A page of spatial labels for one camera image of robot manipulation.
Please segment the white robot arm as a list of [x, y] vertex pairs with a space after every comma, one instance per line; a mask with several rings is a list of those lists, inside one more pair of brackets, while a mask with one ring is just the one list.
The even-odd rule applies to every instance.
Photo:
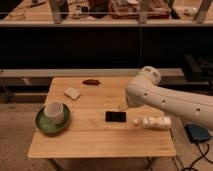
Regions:
[[118, 109], [149, 105], [213, 130], [213, 96], [159, 87], [161, 73], [143, 67], [126, 85], [124, 100]]

